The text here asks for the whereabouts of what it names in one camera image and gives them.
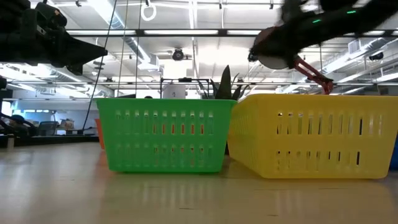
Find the white ceiling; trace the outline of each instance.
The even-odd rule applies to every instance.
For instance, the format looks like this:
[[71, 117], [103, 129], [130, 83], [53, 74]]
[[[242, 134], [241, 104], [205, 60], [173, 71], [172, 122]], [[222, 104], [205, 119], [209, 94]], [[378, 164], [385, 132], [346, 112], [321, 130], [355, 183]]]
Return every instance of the white ceiling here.
[[[80, 1], [82, 7], [75, 6], [75, 0], [52, 0], [55, 7], [59, 7], [68, 18], [67, 29], [107, 29], [108, 24], [86, 1]], [[264, 4], [264, 0], [223, 0], [228, 2], [223, 11], [219, 9], [219, 0], [198, 0], [197, 20], [195, 29], [220, 29], [222, 26], [226, 29], [265, 29], [273, 26], [279, 17], [279, 5], [282, 0], [275, 0], [273, 10], [269, 5]], [[144, 21], [140, 16], [140, 1], [128, 1], [135, 6], [123, 6], [127, 1], [118, 1], [117, 13], [129, 29], [189, 29], [190, 16], [188, 0], [152, 0], [152, 3], [163, 4], [157, 6], [157, 15], [152, 21]], [[233, 5], [236, 3], [245, 3], [245, 5]], [[381, 26], [382, 29], [395, 29], [398, 19], [393, 18]], [[83, 38], [86, 42], [95, 43], [94, 38]], [[104, 46], [105, 38], [99, 38], [98, 44]], [[253, 64], [248, 63], [248, 50], [252, 46], [254, 38], [248, 37], [200, 37], [196, 38], [198, 42], [198, 62], [199, 74], [201, 78], [213, 78], [218, 81], [221, 78], [223, 69], [227, 64], [231, 67], [232, 75], [240, 73], [247, 74]], [[167, 52], [173, 51], [176, 47], [183, 49], [184, 53], [192, 54], [192, 40], [190, 37], [145, 37], [139, 38], [139, 45], [147, 53], [161, 55], [161, 58], [167, 58]], [[347, 49], [347, 43], [352, 41], [349, 38], [336, 38], [329, 40], [322, 45], [322, 55], [319, 46], [311, 46], [303, 50], [301, 57], [315, 67], [318, 67], [320, 61], [325, 61], [335, 54]], [[124, 45], [124, 60], [120, 65], [121, 52], [123, 51], [123, 41], [119, 37], [108, 39], [106, 48], [110, 56], [105, 58], [106, 65], [101, 72], [105, 77], [118, 77], [119, 74], [126, 77], [133, 77], [136, 73], [136, 58], [128, 59], [131, 49]], [[168, 63], [166, 59], [160, 60], [160, 63]], [[184, 66], [192, 68], [192, 63], [184, 63]], [[84, 73], [87, 77], [95, 79], [91, 72], [95, 67], [92, 63], [85, 66]], [[256, 70], [256, 80], [259, 82], [265, 78], [284, 78], [288, 71], [273, 71], [262, 67]], [[155, 79], [159, 78], [158, 72], [137, 71], [139, 76], [150, 75]]]

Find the table surface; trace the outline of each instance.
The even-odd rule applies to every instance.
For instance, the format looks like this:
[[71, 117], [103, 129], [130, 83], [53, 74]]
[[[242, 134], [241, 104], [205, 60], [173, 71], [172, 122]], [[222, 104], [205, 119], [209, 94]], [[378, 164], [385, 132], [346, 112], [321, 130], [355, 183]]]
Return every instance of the table surface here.
[[121, 174], [98, 143], [0, 151], [0, 223], [398, 223], [398, 173], [382, 180]]

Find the security camera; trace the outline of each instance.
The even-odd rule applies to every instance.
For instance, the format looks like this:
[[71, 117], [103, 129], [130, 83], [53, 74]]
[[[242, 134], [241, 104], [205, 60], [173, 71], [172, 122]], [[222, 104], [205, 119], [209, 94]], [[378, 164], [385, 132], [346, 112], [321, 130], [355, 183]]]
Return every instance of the security camera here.
[[181, 61], [183, 59], [184, 59], [184, 53], [182, 52], [182, 49], [175, 49], [173, 53], [173, 60]]

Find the ceiling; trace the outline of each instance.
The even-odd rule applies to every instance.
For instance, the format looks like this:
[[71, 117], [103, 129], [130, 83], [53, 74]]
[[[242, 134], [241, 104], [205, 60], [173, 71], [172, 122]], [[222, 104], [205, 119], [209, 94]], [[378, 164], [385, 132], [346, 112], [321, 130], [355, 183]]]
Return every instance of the ceiling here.
[[[92, 2], [80, 1], [81, 7], [75, 5], [75, 0], [52, 0], [49, 4], [58, 7], [68, 18], [67, 29], [108, 29], [109, 24], [103, 19], [98, 7], [93, 7]], [[107, 0], [96, 0], [98, 5]], [[223, 9], [219, 8], [219, 0], [152, 0], [151, 5], [156, 6], [156, 15], [151, 21], [145, 21], [140, 14], [141, 4], [145, 1], [117, 1], [116, 13], [128, 29], [265, 29], [278, 23], [279, 10], [282, 0], [274, 0], [274, 8], [270, 8], [269, 1], [264, 0], [222, 0]], [[314, 1], [305, 6], [305, 10], [317, 9]], [[152, 9], [145, 9], [145, 15], [150, 16]], [[396, 29], [397, 19], [394, 17], [387, 21], [381, 29]], [[85, 42], [105, 46], [109, 55], [104, 58], [104, 70], [100, 73], [100, 80], [112, 78], [114, 81], [138, 80], [149, 82], [159, 80], [159, 71], [141, 70], [137, 68], [137, 58], [131, 48], [120, 37], [106, 38], [79, 38]], [[138, 44], [147, 54], [157, 55], [159, 65], [169, 69], [165, 78], [181, 78], [190, 72], [193, 73], [192, 60], [174, 62], [170, 52], [181, 48], [184, 54], [197, 54], [197, 77], [212, 78], [220, 81], [225, 66], [231, 67], [232, 75], [240, 73], [250, 82], [292, 82], [294, 73], [289, 70], [271, 70], [266, 67], [249, 63], [247, 60], [249, 48], [252, 47], [252, 37], [141, 37], [136, 38]], [[321, 69], [328, 60], [347, 50], [350, 38], [336, 38], [326, 41], [322, 46], [311, 46], [303, 49], [300, 56], [315, 68]], [[339, 70], [346, 76], [351, 72], [361, 70], [359, 65]], [[96, 65], [93, 62], [84, 66], [83, 74], [86, 78], [95, 80]], [[187, 72], [173, 72], [173, 68], [184, 68]]]

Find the person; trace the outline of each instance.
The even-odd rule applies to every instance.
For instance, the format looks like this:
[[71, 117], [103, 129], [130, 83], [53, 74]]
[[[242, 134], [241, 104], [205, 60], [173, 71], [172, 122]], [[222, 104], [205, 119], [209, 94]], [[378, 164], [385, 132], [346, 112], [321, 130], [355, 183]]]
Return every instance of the person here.
[[25, 126], [23, 123], [23, 121], [25, 121], [24, 117], [18, 114], [14, 114], [11, 117], [16, 119], [16, 120], [10, 119], [9, 123], [9, 125], [14, 129], [14, 131], [19, 136], [27, 136], [29, 131], [27, 126]]

